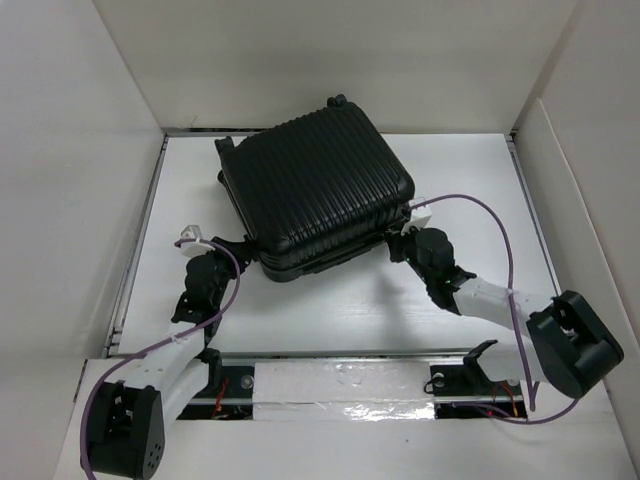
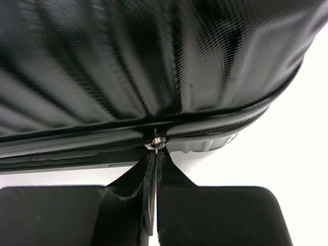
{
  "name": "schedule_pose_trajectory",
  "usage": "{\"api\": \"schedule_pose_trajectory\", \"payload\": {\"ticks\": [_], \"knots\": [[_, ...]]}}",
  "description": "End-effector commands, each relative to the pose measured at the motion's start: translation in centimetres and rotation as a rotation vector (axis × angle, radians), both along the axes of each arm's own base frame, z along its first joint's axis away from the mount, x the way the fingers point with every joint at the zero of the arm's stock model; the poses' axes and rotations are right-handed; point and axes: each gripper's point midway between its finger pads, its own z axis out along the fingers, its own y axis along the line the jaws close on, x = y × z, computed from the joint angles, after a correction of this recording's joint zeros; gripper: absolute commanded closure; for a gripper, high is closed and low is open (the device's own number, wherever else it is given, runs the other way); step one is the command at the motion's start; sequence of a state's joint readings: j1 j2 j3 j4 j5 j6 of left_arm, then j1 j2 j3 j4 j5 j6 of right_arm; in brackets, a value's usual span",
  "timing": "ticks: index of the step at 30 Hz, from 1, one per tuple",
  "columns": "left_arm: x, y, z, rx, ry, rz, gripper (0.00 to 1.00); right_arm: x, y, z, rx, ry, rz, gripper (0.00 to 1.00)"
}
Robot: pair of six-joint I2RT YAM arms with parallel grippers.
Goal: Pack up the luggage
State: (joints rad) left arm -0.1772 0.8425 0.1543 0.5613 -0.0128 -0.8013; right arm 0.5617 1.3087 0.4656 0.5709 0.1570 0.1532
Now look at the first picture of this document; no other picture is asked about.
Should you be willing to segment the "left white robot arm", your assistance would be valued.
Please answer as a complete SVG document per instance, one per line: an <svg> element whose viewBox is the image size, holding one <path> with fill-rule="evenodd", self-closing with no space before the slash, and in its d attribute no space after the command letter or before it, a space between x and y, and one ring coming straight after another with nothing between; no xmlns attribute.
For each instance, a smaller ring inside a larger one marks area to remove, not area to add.
<svg viewBox="0 0 640 480"><path fill-rule="evenodd" d="M255 257L249 240L183 234L191 258L185 287L164 339L108 369L92 387L79 430L87 478L150 479L165 451L168 427L196 395L222 387L221 358L209 344L235 301L240 276Z"/></svg>

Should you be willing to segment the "black hard-shell suitcase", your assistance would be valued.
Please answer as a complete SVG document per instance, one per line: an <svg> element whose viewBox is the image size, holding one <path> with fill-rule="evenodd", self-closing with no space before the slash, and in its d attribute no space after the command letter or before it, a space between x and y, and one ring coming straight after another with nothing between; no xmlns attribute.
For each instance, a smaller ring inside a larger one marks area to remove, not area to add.
<svg viewBox="0 0 640 480"><path fill-rule="evenodd" d="M325 107L214 143L219 181L254 257L290 282L359 256L399 230L415 196L410 173L365 112L339 94Z"/></svg>

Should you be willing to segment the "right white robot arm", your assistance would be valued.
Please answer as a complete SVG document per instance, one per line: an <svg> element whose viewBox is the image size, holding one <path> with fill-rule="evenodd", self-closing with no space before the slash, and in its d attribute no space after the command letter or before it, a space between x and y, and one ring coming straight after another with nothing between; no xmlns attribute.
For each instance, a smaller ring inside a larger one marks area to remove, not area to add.
<svg viewBox="0 0 640 480"><path fill-rule="evenodd" d="M391 261L408 264L437 307L513 331L514 344L486 340L467 354L461 372L470 391L523 380L580 399L622 363L621 345L581 294L527 294L486 281L456 264L452 243L436 228L391 233L386 242Z"/></svg>

